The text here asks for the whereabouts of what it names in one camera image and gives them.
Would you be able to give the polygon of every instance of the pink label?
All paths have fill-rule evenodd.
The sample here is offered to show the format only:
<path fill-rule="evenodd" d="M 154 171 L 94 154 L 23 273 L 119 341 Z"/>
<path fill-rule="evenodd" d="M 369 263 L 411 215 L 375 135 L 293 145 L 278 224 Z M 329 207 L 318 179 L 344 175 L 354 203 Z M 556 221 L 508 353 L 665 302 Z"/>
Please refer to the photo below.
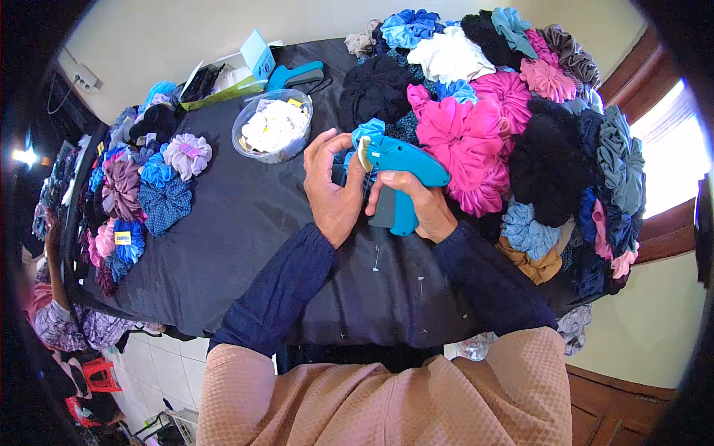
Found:
<path fill-rule="evenodd" d="M 197 148 L 194 148 L 191 144 L 189 143 L 183 143 L 179 146 L 178 148 L 180 151 L 184 152 L 186 156 L 189 158 L 195 158 L 198 155 L 201 155 L 201 152 L 198 151 Z"/>

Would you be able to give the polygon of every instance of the yellow label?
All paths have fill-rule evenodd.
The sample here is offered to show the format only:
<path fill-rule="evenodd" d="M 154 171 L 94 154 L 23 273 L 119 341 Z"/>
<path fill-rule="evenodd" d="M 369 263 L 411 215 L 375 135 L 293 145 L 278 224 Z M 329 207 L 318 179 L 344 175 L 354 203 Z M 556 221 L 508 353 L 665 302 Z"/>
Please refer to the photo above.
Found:
<path fill-rule="evenodd" d="M 114 233 L 114 244 L 131 245 L 131 231 L 120 230 L 118 233 Z"/>

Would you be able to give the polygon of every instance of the wooden window frame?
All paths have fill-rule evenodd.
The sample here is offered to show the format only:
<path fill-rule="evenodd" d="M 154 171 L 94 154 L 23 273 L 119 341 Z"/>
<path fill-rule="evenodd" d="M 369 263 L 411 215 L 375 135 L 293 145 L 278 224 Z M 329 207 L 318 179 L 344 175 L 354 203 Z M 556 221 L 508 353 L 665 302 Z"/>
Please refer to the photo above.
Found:
<path fill-rule="evenodd" d="M 650 25 L 600 87 L 599 93 L 606 107 L 619 106 L 632 125 L 679 82 L 680 73 L 675 59 Z M 638 239 L 640 249 L 635 263 L 694 250 L 694 207 L 695 199 L 692 198 L 645 220 Z"/>

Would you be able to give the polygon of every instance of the power cord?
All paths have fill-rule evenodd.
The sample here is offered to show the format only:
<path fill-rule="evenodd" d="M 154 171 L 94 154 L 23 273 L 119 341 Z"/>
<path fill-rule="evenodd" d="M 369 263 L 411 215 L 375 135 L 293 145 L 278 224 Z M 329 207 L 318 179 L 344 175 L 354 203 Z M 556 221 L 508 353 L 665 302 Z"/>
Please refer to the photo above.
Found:
<path fill-rule="evenodd" d="M 49 114 L 49 115 L 54 115 L 64 105 L 64 101 L 67 100 L 67 98 L 69 97 L 69 94 L 72 92 L 72 89 L 74 88 L 74 84 L 77 83 L 77 81 L 79 80 L 79 75 L 78 74 L 74 75 L 74 82 L 72 82 L 72 85 L 69 87 L 69 90 L 67 90 L 67 94 L 64 95 L 64 99 L 62 99 L 62 102 L 59 103 L 57 108 L 55 108 L 53 111 L 50 111 L 49 110 L 49 102 L 52 99 L 52 89 L 54 88 L 54 79 L 55 79 L 55 76 L 52 76 L 52 84 L 49 87 L 49 97 L 47 98 L 47 114 Z"/>

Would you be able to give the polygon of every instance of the red plastic stool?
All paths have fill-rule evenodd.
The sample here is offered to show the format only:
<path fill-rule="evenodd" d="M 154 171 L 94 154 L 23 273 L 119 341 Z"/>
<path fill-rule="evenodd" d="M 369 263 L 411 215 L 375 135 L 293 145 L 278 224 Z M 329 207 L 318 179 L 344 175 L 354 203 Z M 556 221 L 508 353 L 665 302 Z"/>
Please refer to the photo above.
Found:
<path fill-rule="evenodd" d="M 109 370 L 114 366 L 113 362 L 107 362 L 104 358 L 95 359 L 82 365 L 84 379 L 87 381 L 87 387 L 92 392 L 121 392 L 119 387 L 111 376 Z M 98 380 L 91 379 L 91 376 L 98 373 Z"/>

